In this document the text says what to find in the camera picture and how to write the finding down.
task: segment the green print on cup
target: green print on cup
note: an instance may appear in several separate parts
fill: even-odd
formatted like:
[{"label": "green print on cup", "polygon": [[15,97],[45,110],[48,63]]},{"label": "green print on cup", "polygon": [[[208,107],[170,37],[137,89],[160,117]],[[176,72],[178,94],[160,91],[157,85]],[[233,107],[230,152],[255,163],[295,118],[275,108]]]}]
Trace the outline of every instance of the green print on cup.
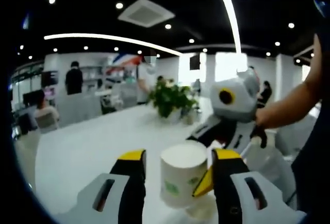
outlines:
[{"label": "green print on cup", "polygon": [[166,180],[165,180],[165,188],[173,196],[178,196],[179,195],[179,189],[177,188],[177,186],[175,184],[169,183]]},{"label": "green print on cup", "polygon": [[188,184],[193,185],[196,184],[197,182],[198,182],[198,177],[194,177],[188,181]]}]

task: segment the yellow ring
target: yellow ring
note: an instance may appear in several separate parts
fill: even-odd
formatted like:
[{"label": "yellow ring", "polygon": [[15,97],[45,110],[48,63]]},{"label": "yellow ring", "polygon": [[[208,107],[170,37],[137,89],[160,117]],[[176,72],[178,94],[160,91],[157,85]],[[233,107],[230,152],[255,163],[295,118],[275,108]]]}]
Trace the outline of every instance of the yellow ring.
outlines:
[{"label": "yellow ring", "polygon": [[227,92],[228,94],[230,94],[230,96],[231,96],[231,98],[232,98],[231,102],[228,103],[227,105],[231,105],[231,104],[233,104],[233,103],[235,102],[235,94],[234,94],[230,89],[228,89],[228,88],[222,88],[222,89],[220,90],[219,94],[220,94],[221,92]]}]

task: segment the potted plant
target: potted plant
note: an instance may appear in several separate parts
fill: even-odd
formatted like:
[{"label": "potted plant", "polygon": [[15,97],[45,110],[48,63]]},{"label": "potted plant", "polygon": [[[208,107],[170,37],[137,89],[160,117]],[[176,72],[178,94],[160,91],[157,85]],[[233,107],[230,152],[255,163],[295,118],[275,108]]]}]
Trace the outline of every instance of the potted plant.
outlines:
[{"label": "potted plant", "polygon": [[152,102],[160,117],[174,123],[197,103],[190,92],[190,87],[179,87],[173,81],[159,81],[150,92],[148,101]]}]

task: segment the chair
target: chair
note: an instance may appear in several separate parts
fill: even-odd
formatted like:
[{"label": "chair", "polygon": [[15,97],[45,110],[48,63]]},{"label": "chair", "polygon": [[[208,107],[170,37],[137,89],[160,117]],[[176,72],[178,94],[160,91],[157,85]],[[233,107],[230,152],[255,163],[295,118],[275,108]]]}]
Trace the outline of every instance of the chair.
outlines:
[{"label": "chair", "polygon": [[37,124],[41,133],[47,133],[53,130],[58,129],[57,121],[55,120],[53,114],[46,113],[45,115],[36,117]]}]

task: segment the window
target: window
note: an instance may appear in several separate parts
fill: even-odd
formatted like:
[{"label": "window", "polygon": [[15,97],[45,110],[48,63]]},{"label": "window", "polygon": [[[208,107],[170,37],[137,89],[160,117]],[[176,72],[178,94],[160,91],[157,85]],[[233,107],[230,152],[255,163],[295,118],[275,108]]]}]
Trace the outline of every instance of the window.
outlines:
[{"label": "window", "polygon": [[190,58],[196,53],[187,53],[179,57],[178,83],[179,85],[190,86],[197,79],[201,82],[206,80],[206,54],[200,53],[200,69],[190,70]]},{"label": "window", "polygon": [[308,76],[308,73],[310,71],[310,66],[303,65],[302,68],[303,68],[302,69],[302,71],[303,71],[303,73],[302,73],[302,81],[304,81],[306,79],[306,77]]},{"label": "window", "polygon": [[217,53],[215,81],[223,81],[237,77],[237,72],[248,69],[248,57],[239,53]]}]

